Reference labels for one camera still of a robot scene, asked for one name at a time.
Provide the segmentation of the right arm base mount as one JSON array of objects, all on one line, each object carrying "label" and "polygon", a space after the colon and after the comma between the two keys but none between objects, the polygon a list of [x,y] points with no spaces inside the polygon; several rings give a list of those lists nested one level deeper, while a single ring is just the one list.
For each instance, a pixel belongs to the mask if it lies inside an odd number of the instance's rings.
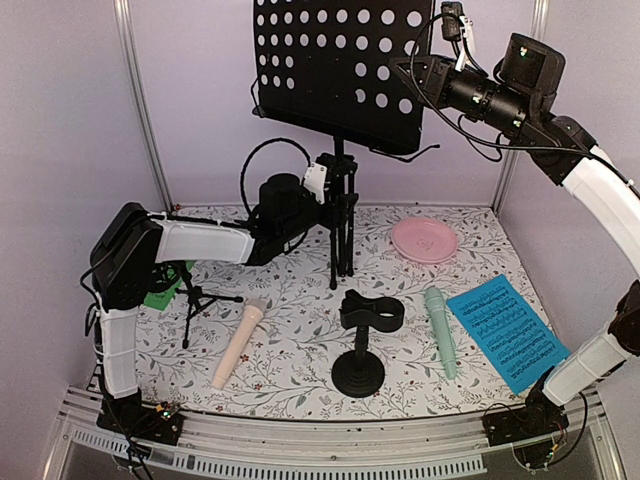
[{"label": "right arm base mount", "polygon": [[532,389],[521,408],[508,407],[493,413],[486,411],[482,424],[491,446],[559,433],[558,440],[546,440],[516,449],[516,460],[522,466],[538,470],[551,464],[569,421],[563,407],[555,405],[540,390]]}]

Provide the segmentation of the black round-base microphone stand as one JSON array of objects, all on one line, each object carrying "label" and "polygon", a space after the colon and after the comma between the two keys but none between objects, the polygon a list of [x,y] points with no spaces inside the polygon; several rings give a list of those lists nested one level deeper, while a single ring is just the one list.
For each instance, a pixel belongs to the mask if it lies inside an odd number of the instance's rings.
[{"label": "black round-base microphone stand", "polygon": [[337,390],[351,398],[366,398],[377,392],[385,380],[382,361],[368,350],[369,329],[392,333],[404,323],[405,308],[391,297],[367,298],[347,290],[339,309],[345,330],[356,329],[354,349],[333,364],[331,379]]}]

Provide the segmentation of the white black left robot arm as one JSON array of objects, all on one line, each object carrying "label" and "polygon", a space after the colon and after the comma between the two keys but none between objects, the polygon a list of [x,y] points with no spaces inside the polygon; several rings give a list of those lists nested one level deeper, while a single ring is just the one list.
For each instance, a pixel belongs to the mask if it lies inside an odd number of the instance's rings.
[{"label": "white black left robot arm", "polygon": [[190,261],[221,261],[264,266],[292,253],[315,227],[329,233],[332,280],[354,272],[354,209],[357,165],[344,151],[346,142],[368,147],[391,158],[411,162],[421,154],[420,128],[405,126],[367,107],[347,101],[351,80],[343,61],[313,72],[305,68],[287,79],[281,93],[260,91],[255,113],[329,134],[334,150],[308,158],[303,177],[271,176],[260,186],[258,202],[238,223],[166,212],[125,204],[94,246],[89,269],[80,284],[93,297],[85,331],[95,339],[101,365],[103,411],[128,434],[141,433],[149,419],[175,417],[170,404],[146,408],[135,371],[135,329],[149,293],[184,282],[188,313],[197,316],[215,302],[191,281]]}]

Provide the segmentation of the mint green toy microphone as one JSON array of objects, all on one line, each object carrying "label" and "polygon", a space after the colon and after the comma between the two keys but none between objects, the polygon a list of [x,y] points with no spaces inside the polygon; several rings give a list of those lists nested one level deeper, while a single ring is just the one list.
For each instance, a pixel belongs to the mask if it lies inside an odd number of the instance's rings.
[{"label": "mint green toy microphone", "polygon": [[454,342],[448,323],[446,302],[442,292],[436,287],[429,287],[424,293],[424,301],[430,316],[431,326],[435,335],[445,376],[454,380],[457,375],[457,363]]}]

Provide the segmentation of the blue sheet music page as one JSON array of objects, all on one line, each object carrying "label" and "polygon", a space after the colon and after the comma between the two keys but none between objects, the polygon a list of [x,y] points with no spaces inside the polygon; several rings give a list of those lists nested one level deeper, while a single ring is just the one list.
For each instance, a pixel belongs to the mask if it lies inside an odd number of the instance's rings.
[{"label": "blue sheet music page", "polygon": [[567,347],[503,275],[446,304],[516,395],[569,356]]}]

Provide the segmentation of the green sheet music page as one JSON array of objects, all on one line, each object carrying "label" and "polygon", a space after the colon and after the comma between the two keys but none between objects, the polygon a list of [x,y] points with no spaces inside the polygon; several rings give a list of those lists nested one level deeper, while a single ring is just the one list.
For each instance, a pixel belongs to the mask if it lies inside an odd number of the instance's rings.
[{"label": "green sheet music page", "polygon": [[182,281],[179,280],[163,292],[149,292],[145,297],[143,305],[157,311],[164,311],[175,297],[176,290],[181,286],[181,284]]}]

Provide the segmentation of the black tripod microphone stand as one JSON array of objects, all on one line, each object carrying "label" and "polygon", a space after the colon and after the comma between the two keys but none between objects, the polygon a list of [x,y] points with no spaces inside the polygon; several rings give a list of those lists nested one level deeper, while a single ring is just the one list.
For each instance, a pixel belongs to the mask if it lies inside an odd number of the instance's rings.
[{"label": "black tripod microphone stand", "polygon": [[190,323],[194,317],[203,313],[216,301],[242,303],[244,298],[241,296],[224,296],[205,293],[201,286],[193,284],[192,274],[185,261],[170,261],[156,264],[151,272],[148,292],[159,294],[175,285],[178,280],[183,282],[184,287],[177,288],[176,293],[186,295],[188,303],[185,333],[182,340],[182,348],[187,349],[189,347]]}]

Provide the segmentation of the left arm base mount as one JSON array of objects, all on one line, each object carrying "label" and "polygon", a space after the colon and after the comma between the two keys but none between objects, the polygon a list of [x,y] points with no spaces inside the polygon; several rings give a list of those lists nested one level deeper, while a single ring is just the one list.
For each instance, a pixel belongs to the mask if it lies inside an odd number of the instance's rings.
[{"label": "left arm base mount", "polygon": [[131,438],[176,446],[183,422],[179,404],[161,402],[155,406],[144,405],[141,393],[137,392],[119,399],[110,395],[104,397],[96,425]]}]

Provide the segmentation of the black music stand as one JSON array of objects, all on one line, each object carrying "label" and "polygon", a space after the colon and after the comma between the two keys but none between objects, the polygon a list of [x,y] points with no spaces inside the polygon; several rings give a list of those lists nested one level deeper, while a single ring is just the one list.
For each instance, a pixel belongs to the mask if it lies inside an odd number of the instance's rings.
[{"label": "black music stand", "polygon": [[[257,1],[253,5],[254,114],[409,163],[425,152],[422,110],[389,68],[395,57],[431,47],[430,1]],[[249,207],[256,237],[250,265],[296,249],[314,227],[330,238],[330,277],[354,272],[354,218],[322,225],[326,169],[307,161],[303,177],[271,176]]]}]

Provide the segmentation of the beige toy microphone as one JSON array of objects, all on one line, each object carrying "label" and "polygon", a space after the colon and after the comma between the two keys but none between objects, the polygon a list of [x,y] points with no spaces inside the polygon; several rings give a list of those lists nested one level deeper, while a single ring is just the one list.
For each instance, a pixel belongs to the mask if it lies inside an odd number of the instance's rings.
[{"label": "beige toy microphone", "polygon": [[267,304],[268,301],[262,298],[246,302],[241,321],[214,373],[213,388],[222,390],[225,387],[255,327],[264,317]]}]

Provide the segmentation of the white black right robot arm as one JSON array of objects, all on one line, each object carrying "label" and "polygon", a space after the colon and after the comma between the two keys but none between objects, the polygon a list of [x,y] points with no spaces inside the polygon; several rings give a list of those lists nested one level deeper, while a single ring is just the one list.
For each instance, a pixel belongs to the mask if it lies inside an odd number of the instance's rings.
[{"label": "white black right robot arm", "polygon": [[[524,151],[556,185],[581,202],[633,267],[639,265],[639,192],[612,164],[597,141],[574,119],[552,114],[565,57],[531,37],[512,34],[493,73],[475,61],[471,24],[459,2],[434,15],[457,59],[409,54],[409,79],[422,103],[440,112],[454,108],[484,122]],[[537,436],[584,388],[639,353],[639,284],[632,283],[614,319],[580,349],[545,372],[517,415],[517,427]]]}]

